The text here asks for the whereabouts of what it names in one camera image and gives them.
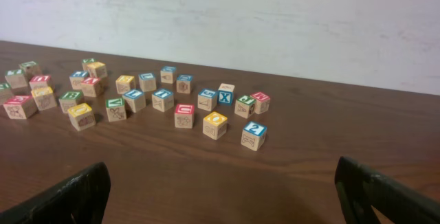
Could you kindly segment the yellow O block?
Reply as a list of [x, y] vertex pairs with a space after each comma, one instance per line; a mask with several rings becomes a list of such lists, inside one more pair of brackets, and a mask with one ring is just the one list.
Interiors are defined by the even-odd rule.
[[85, 130], [96, 124], [92, 108], [87, 103], [82, 103], [68, 109], [71, 124], [77, 131]]
[[228, 118], [213, 111], [203, 119], [203, 134], [211, 139], [218, 140], [223, 136], [228, 127]]

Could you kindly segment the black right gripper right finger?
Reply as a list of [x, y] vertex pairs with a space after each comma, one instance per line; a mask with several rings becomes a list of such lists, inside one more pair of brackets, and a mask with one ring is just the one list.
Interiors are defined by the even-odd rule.
[[347, 223], [439, 223], [439, 204], [350, 157], [339, 158], [334, 177]]

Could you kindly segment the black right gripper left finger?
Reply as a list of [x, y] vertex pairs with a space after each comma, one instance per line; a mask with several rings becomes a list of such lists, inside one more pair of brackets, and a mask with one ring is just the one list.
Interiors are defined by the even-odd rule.
[[101, 223], [111, 189], [107, 166], [92, 164], [1, 213], [2, 223]]

